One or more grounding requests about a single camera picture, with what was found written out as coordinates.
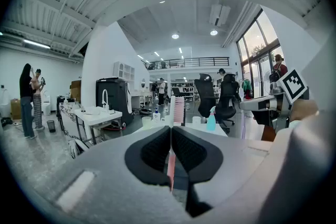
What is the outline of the black mezzanine railing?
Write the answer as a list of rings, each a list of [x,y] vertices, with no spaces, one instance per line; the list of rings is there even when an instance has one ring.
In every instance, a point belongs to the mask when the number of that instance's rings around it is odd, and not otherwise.
[[[228,67],[229,57],[198,57],[169,59],[160,61],[143,61],[147,70],[170,69],[170,68],[195,68],[195,67]]]

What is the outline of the marble pattern counter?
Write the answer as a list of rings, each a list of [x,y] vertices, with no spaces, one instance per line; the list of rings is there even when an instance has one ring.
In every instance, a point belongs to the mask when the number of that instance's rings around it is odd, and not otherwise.
[[[67,140],[79,139],[73,103],[59,103],[60,124]]]

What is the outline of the black office chair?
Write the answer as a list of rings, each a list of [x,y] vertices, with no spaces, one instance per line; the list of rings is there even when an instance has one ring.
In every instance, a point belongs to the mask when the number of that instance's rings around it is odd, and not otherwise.
[[[227,132],[229,132],[229,128],[225,122],[230,122],[232,125],[235,125],[235,122],[231,120],[231,118],[236,114],[235,100],[238,86],[239,84],[234,74],[223,74],[223,80],[220,85],[221,93],[216,111],[219,112],[219,121],[221,121],[221,124],[225,127]]]
[[[211,76],[205,73],[200,73],[199,75],[200,78],[194,80],[200,98],[198,111],[202,117],[207,119],[210,116],[211,108],[216,106],[216,101],[219,97],[214,94]]]

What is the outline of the storage shelving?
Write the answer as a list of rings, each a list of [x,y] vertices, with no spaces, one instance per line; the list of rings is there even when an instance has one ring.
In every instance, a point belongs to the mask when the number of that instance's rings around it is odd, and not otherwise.
[[[183,97],[185,101],[195,100],[194,82],[175,81],[171,82],[171,95]]]

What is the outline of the clothes rack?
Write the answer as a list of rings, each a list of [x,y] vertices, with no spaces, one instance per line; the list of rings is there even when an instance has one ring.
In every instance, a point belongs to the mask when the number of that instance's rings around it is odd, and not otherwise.
[[[251,82],[249,79],[244,79],[242,81],[242,89],[243,89],[243,93],[244,93],[244,99],[249,100],[253,98],[253,90],[252,90],[252,86],[251,86]]]

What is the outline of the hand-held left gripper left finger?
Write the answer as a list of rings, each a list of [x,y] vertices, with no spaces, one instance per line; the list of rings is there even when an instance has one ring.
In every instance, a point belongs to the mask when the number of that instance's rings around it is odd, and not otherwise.
[[[171,186],[171,180],[164,172],[171,149],[170,135],[171,128],[166,125],[127,148],[125,164],[139,181],[148,185]]]

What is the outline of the white cubby cabinet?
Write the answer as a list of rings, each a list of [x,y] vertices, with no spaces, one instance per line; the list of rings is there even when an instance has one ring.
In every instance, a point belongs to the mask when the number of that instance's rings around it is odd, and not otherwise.
[[[134,81],[135,69],[120,61],[114,63],[113,76],[126,81]]]

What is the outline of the white vanity desk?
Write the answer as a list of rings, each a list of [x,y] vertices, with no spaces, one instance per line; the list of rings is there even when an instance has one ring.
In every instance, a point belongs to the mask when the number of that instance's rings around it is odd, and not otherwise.
[[[133,110],[140,109],[145,105],[152,106],[153,93],[151,91],[135,91],[131,92],[131,106]]]

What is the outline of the person's right forearm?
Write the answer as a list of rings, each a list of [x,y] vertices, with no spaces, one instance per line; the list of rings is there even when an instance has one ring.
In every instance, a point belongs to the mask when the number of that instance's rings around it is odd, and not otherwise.
[[[289,115],[289,127],[294,127],[303,119],[316,115],[318,113],[318,106],[315,100],[297,99],[292,106]]]

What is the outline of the ceiling air conditioner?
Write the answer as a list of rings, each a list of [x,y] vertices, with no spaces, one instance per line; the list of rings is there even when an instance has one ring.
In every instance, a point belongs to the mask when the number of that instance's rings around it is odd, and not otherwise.
[[[223,6],[220,4],[214,4],[211,6],[211,12],[209,17],[209,23],[214,26],[221,26],[226,23],[231,8],[229,6]]]

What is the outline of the standing fan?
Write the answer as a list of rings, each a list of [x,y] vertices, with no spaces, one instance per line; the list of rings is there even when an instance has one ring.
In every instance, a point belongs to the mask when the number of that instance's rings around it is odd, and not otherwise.
[[[264,96],[269,95],[270,92],[270,86],[271,86],[271,80],[270,76],[272,74],[271,70],[268,70],[263,78],[263,90],[264,90]]]

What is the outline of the teal spray bottle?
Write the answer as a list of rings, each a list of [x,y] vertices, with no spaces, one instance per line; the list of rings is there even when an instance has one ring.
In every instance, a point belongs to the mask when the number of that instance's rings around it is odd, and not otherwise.
[[[210,109],[210,115],[207,118],[206,129],[208,131],[215,131],[216,129],[215,109],[216,109],[216,106],[213,106]]]

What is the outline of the glass window doors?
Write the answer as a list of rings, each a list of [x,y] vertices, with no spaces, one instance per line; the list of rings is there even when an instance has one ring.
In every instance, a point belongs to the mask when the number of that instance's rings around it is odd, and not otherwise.
[[[253,98],[264,96],[263,78],[275,65],[275,55],[284,55],[267,14],[261,9],[236,41],[243,79],[249,79]]]

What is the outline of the fluorescent ceiling light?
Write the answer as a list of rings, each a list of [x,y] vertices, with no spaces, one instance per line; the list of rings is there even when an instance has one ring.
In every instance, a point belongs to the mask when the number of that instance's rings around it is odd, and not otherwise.
[[[23,42],[26,43],[26,44],[30,44],[30,45],[33,45],[33,46],[40,47],[40,48],[50,49],[50,46],[39,43],[39,42],[35,42],[35,41],[32,41],[32,40],[23,39]]]

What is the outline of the black and white appliance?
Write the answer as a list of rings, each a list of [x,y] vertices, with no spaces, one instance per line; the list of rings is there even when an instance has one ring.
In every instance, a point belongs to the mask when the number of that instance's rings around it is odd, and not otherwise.
[[[102,107],[102,92],[104,89],[108,92],[109,109],[122,112],[122,127],[128,126],[133,121],[129,83],[119,78],[97,80],[96,106]]]

